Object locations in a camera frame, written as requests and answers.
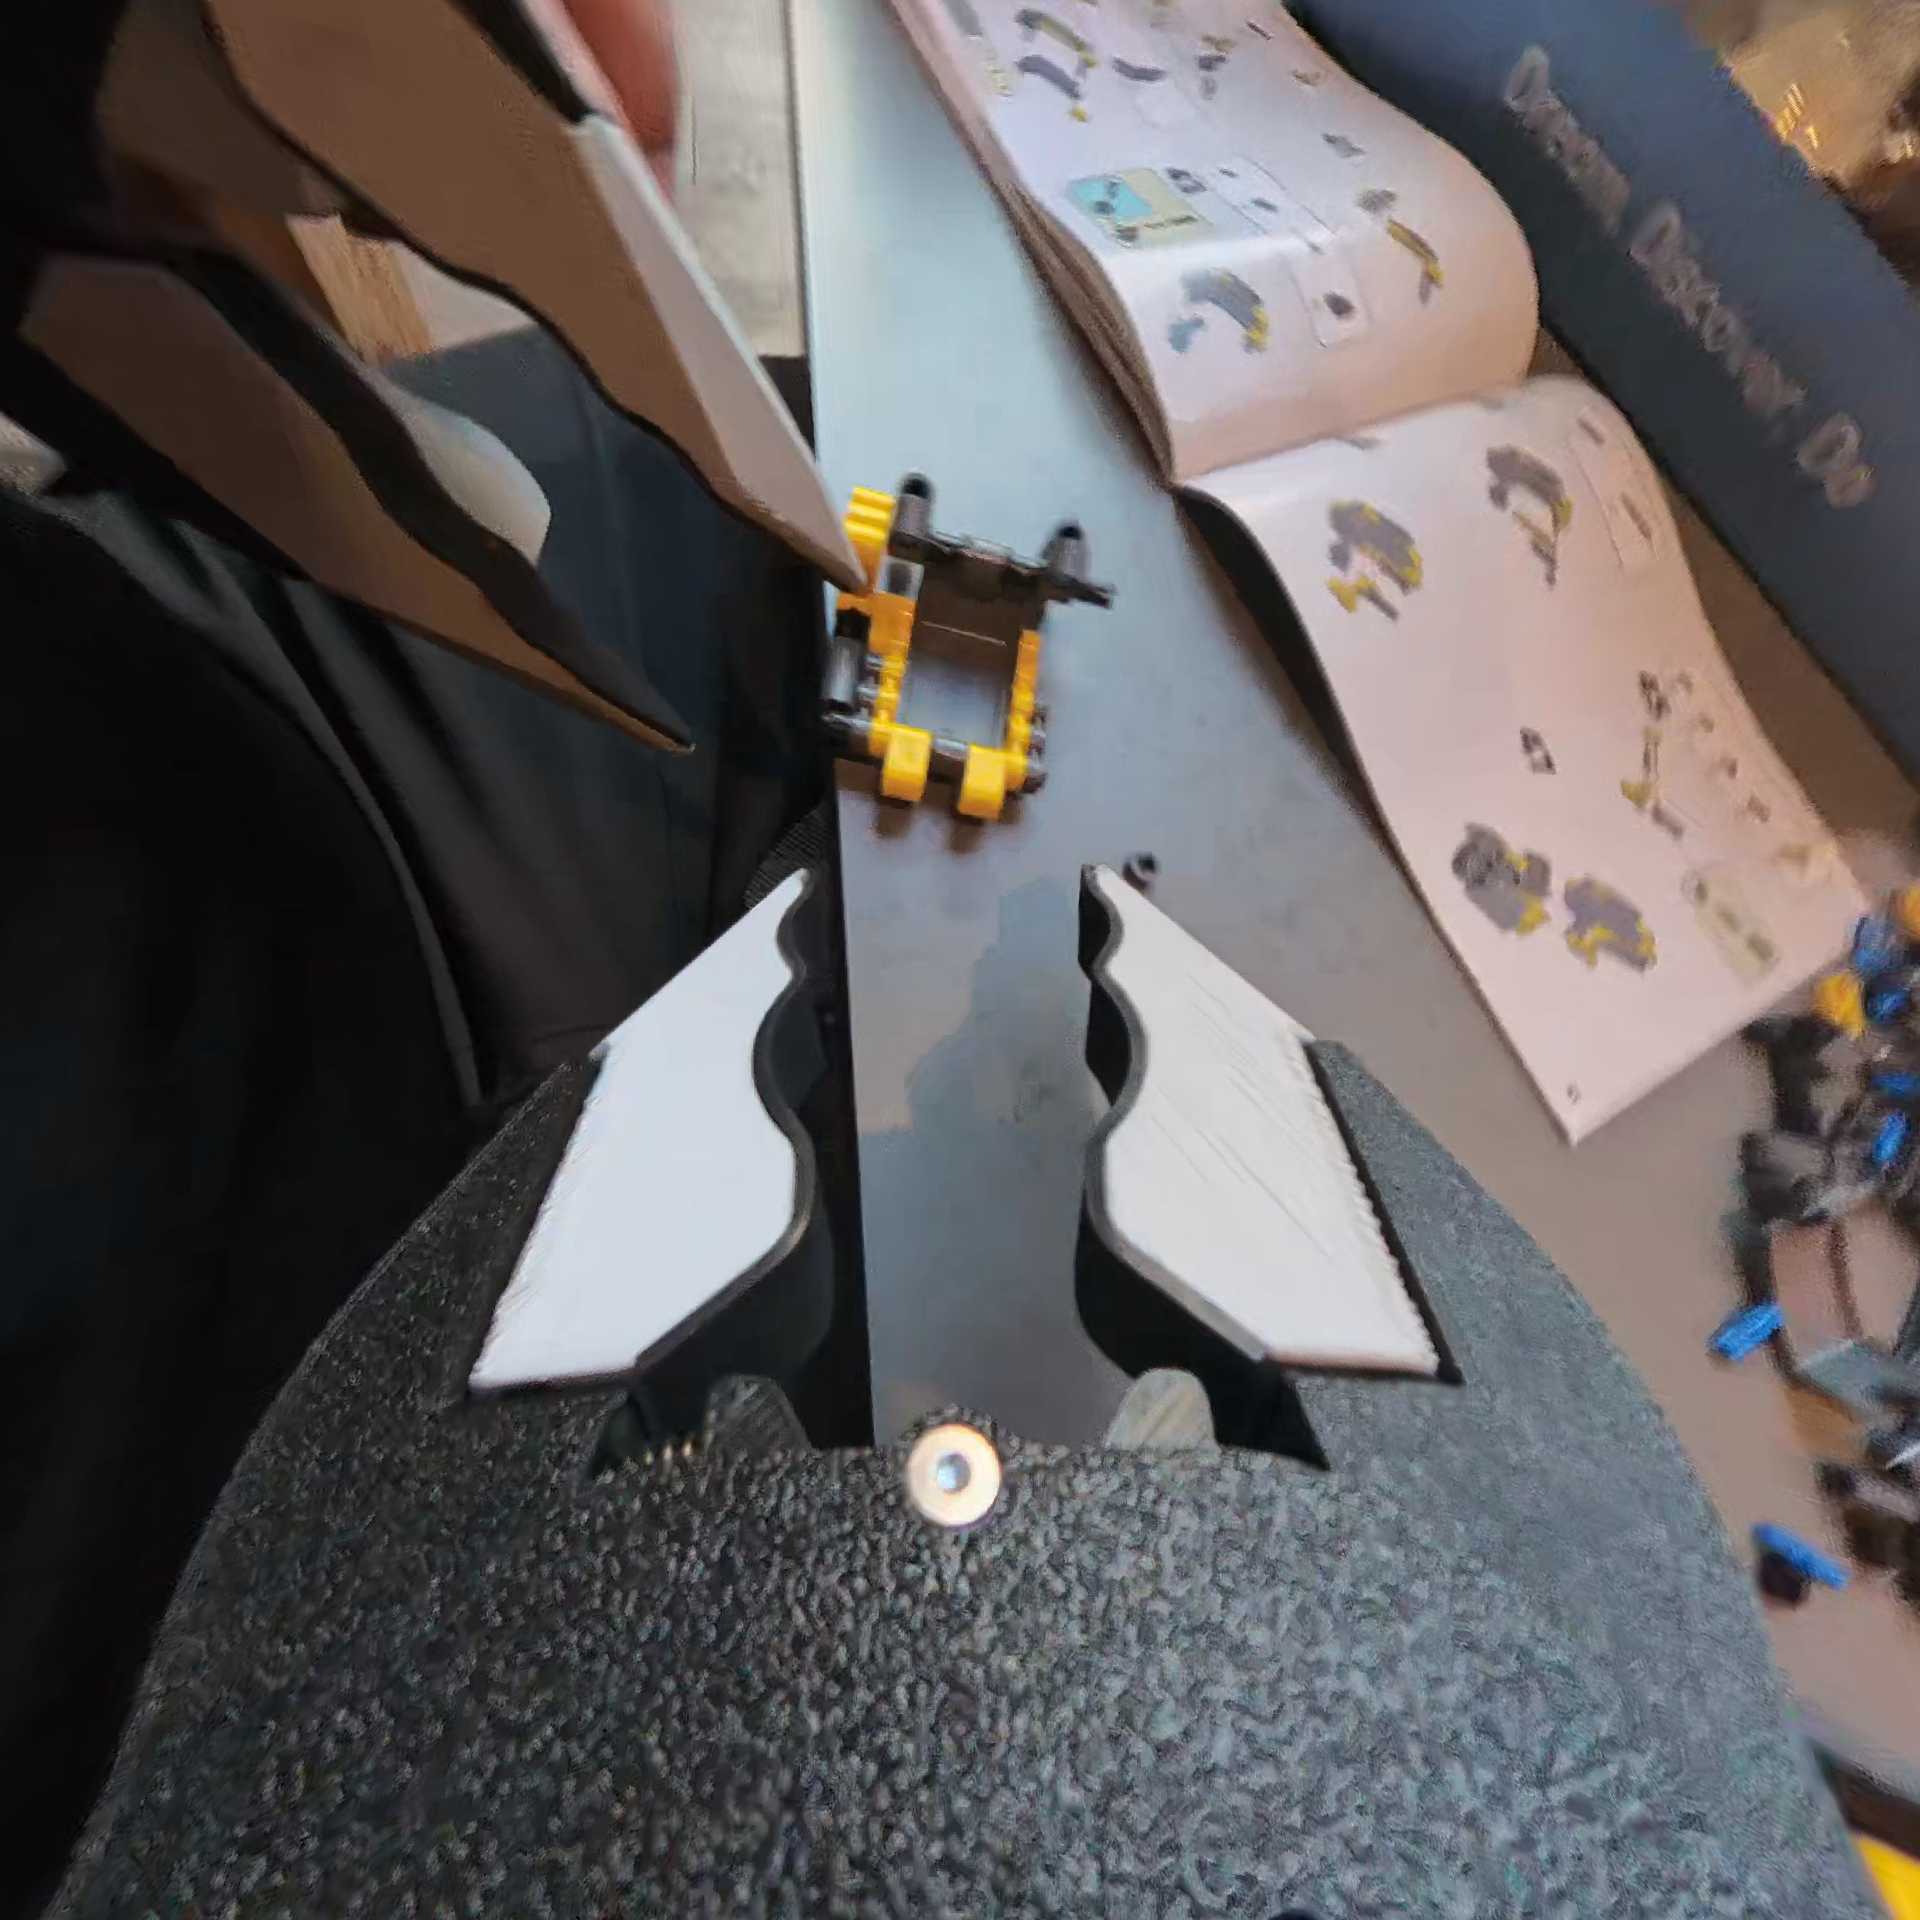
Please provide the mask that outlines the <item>clear plastic bags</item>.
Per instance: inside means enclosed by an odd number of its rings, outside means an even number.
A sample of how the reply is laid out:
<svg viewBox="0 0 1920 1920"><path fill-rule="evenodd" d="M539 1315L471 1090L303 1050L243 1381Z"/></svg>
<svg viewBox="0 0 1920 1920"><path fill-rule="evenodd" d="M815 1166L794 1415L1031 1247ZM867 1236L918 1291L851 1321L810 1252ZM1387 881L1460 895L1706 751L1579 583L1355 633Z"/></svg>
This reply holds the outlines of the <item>clear plastic bags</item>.
<svg viewBox="0 0 1920 1920"><path fill-rule="evenodd" d="M1916 2L1732 4L1720 60L1774 138L1840 188L1918 155Z"/></svg>

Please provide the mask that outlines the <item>wooden panel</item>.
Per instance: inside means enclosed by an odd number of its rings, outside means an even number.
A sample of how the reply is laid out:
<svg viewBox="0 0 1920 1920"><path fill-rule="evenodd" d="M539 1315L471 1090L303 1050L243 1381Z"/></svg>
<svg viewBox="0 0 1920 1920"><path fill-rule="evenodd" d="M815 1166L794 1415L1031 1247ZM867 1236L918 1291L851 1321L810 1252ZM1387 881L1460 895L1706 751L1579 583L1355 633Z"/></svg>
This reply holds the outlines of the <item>wooden panel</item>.
<svg viewBox="0 0 1920 1920"><path fill-rule="evenodd" d="M339 214L288 214L283 221L334 330L364 358L395 364L436 347L395 245L349 229Z"/></svg>

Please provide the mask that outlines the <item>person's dark clothing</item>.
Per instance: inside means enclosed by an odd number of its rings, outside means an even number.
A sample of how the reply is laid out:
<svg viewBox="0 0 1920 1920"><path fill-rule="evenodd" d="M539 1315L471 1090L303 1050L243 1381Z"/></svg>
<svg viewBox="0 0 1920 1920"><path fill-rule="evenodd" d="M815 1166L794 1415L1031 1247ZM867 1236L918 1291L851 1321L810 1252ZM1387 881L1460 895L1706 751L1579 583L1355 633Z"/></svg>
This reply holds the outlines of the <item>person's dark clothing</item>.
<svg viewBox="0 0 1920 1920"><path fill-rule="evenodd" d="M526 465L548 590L692 751L131 494L5 489L5 1916L306 1347L822 795L803 567L542 334L395 375Z"/></svg>

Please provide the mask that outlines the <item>grey desk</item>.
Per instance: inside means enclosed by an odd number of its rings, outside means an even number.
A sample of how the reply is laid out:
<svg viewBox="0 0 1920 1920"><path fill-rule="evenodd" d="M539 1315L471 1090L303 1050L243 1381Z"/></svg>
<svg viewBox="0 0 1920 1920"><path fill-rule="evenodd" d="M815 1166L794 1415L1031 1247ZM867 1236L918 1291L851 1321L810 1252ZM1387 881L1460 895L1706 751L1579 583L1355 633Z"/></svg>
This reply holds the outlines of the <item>grey desk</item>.
<svg viewBox="0 0 1920 1920"><path fill-rule="evenodd" d="M1845 1554L1818 1462L1852 1449L1763 1357L1719 1363L1720 1226L1760 1059L1726 1043L1596 1139L1551 1126L1389 852L1327 695L1227 531L1162 486L887 4L788 4L807 370L838 494L935 485L939 526L1036 553L1084 522L1108 612L1048 621L1046 788L1002 822L837 770L871 1425L966 1405L1075 1444L1123 1381L1084 1339L1088 861L1368 1071L1534 1236L1634 1363L1739 1556Z"/></svg>

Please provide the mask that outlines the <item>person's left hand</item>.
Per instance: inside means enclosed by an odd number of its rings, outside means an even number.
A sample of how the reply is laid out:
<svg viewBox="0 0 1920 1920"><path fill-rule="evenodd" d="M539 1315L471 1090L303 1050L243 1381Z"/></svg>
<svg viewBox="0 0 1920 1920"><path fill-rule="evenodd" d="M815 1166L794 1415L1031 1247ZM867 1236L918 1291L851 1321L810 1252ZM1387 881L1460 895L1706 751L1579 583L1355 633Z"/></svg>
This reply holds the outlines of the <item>person's left hand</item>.
<svg viewBox="0 0 1920 1920"><path fill-rule="evenodd" d="M682 57L669 2L565 2L640 153L672 178L682 135Z"/></svg>

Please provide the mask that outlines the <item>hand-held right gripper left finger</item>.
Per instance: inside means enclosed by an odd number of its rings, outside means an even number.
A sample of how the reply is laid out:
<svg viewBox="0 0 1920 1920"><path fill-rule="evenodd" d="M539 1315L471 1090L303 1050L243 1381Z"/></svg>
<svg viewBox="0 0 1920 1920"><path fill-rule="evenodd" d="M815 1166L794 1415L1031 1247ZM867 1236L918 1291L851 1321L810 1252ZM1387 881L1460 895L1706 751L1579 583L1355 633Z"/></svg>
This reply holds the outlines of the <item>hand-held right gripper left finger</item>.
<svg viewBox="0 0 1920 1920"><path fill-rule="evenodd" d="M799 1252L819 1202L822 881L784 875L592 1050L592 1082L469 1371L638 1379Z"/></svg>

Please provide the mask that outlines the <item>yellow five-hole brick beam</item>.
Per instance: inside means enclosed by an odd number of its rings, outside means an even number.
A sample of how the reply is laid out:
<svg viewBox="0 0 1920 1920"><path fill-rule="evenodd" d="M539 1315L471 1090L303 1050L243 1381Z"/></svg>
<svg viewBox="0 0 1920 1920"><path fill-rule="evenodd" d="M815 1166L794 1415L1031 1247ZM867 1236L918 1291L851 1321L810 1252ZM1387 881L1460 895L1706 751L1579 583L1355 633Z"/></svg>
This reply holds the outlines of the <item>yellow five-hole brick beam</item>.
<svg viewBox="0 0 1920 1920"><path fill-rule="evenodd" d="M994 741L970 741L956 786L954 811L970 822L994 822L1015 801L1029 801L1046 783L1044 715L1039 701L1042 636L1029 626L1006 658L1011 673Z"/></svg>
<svg viewBox="0 0 1920 1920"><path fill-rule="evenodd" d="M930 780L930 732L900 718L927 531L923 475L904 475L894 494L852 491L846 533L862 586L835 599L822 677L822 722L837 756L871 764L880 798L900 805L920 803Z"/></svg>

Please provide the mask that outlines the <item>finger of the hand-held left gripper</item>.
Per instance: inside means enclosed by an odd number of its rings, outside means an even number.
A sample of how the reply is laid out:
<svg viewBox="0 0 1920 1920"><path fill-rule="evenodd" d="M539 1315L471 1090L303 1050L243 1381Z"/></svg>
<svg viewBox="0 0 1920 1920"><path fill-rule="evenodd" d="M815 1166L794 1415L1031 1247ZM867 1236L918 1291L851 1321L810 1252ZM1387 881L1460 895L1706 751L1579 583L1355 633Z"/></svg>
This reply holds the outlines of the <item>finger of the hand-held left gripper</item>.
<svg viewBox="0 0 1920 1920"><path fill-rule="evenodd" d="M484 430L364 366L232 257L21 257L18 353L75 452L309 583L659 751L682 713L539 572L546 501Z"/></svg>
<svg viewBox="0 0 1920 1920"><path fill-rule="evenodd" d="M652 167L526 4L218 2L207 26L326 181L538 319L733 514L862 588L812 449Z"/></svg>

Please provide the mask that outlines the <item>open instruction booklet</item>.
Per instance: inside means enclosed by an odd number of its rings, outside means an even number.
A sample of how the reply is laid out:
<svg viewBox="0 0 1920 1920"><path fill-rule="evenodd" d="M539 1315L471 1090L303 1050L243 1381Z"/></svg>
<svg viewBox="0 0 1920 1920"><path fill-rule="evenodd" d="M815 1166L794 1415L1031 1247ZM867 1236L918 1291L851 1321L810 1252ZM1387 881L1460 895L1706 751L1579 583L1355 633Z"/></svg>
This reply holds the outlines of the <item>open instruction booklet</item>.
<svg viewBox="0 0 1920 1920"><path fill-rule="evenodd" d="M1287 4L894 13L1165 481L1282 588L1562 1137L1837 963L1864 895L1634 430L1530 375L1530 243L1462 153Z"/></svg>

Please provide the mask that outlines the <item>dark blue cardboard box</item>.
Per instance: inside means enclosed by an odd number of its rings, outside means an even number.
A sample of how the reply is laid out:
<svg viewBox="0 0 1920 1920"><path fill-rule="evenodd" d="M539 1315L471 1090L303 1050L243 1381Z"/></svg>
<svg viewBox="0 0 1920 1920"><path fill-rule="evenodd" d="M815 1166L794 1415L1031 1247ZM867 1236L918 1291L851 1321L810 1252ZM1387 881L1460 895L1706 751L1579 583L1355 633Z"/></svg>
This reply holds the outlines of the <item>dark blue cardboard box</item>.
<svg viewBox="0 0 1920 1920"><path fill-rule="evenodd" d="M1674 6L1295 17L1486 174L1547 327L1914 774L1916 300L1854 218Z"/></svg>

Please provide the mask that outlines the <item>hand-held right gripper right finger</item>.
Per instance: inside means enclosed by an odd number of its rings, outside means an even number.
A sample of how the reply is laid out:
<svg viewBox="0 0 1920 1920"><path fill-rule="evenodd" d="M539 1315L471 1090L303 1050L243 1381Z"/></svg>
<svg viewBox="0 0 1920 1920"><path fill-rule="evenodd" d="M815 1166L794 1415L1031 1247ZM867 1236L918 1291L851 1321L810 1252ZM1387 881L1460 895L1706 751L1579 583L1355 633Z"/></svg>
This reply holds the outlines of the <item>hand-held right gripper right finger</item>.
<svg viewBox="0 0 1920 1920"><path fill-rule="evenodd" d="M1076 887L1076 1318L1128 1383L1183 1373L1219 1444L1318 1451L1295 1375L1445 1381L1445 1337L1294 1014L1114 867Z"/></svg>

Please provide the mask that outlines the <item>pile of loose brick pieces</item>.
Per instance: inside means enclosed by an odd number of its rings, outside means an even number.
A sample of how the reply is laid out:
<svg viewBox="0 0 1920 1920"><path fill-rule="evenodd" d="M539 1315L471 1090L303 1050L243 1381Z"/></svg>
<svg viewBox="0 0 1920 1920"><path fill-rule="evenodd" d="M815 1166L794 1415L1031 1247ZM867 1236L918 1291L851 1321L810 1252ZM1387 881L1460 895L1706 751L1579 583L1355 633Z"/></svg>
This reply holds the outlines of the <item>pile of loose brick pieces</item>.
<svg viewBox="0 0 1920 1920"><path fill-rule="evenodd" d="M1814 1484L1852 1559L1918 1602L1918 1299L1893 1332L1859 1302L1860 1222L1916 1246L1918 1226L1918 890L1867 911L1807 1001L1743 1030L1770 1082L1770 1124L1739 1143L1734 1247L1747 1305L1712 1335L1734 1363L1772 1353L1791 1386L1859 1428L1852 1460Z"/></svg>

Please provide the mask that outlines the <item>grey yellow brick assembly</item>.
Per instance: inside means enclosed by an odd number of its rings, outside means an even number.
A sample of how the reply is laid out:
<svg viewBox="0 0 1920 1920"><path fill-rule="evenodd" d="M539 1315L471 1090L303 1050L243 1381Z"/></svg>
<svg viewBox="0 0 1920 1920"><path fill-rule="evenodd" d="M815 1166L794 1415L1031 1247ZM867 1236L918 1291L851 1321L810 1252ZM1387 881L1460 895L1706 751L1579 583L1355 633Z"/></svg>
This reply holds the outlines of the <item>grey yellow brick assembly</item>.
<svg viewBox="0 0 1920 1920"><path fill-rule="evenodd" d="M1056 607L1108 607L1114 590L1092 574L1088 533L1078 518L1058 522L1042 550L1036 558L1023 558L998 543L936 531L933 489L930 531L923 537L918 559L925 574L903 682L900 718L914 729L930 732L925 798L942 790L954 811L966 743L998 737L1003 687L1011 673L1006 658L1012 643L1029 626L1044 638L1046 615ZM1042 665L1039 701L1046 764L1048 709ZM826 726L822 693L820 722L830 754L871 772L874 788L877 788L877 770L871 764L837 756Z"/></svg>

